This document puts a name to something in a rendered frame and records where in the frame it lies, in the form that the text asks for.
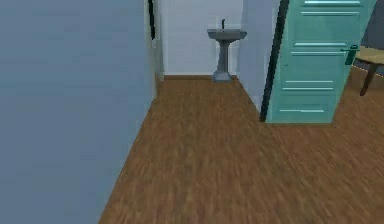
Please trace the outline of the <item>teal panelled room door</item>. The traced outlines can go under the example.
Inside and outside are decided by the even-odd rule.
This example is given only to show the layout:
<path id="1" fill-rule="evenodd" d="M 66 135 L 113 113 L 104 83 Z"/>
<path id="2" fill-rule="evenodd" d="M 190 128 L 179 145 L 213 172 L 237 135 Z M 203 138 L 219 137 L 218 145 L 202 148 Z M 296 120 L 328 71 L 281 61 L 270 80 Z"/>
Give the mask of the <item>teal panelled room door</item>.
<path id="1" fill-rule="evenodd" d="M 281 0 L 260 120 L 328 124 L 352 65 L 342 48 L 359 45 L 377 0 Z"/>

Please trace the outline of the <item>tan wooden table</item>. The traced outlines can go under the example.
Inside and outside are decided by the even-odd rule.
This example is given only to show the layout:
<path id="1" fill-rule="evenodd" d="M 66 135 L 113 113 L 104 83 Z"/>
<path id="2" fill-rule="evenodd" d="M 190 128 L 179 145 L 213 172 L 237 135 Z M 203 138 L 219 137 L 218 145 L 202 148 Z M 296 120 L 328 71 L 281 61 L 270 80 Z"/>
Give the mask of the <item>tan wooden table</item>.
<path id="1" fill-rule="evenodd" d="M 373 80 L 374 75 L 376 74 L 377 69 L 380 66 L 384 66 L 384 50 L 361 46 L 360 51 L 356 55 L 356 59 L 370 65 L 364 79 L 364 84 L 360 90 L 360 95 L 364 96 Z"/>

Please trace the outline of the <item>grey pedestal sink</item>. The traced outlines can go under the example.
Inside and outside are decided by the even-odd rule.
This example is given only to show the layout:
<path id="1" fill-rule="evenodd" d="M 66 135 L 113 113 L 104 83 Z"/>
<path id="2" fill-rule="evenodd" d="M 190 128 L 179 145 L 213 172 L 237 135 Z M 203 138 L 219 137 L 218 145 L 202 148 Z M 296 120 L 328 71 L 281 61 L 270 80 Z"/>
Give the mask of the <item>grey pedestal sink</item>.
<path id="1" fill-rule="evenodd" d="M 232 80 L 228 71 L 228 49 L 231 43 L 242 40 L 247 32 L 242 29 L 208 29 L 208 37 L 219 43 L 219 59 L 217 69 L 212 75 L 214 82 L 229 82 Z"/>

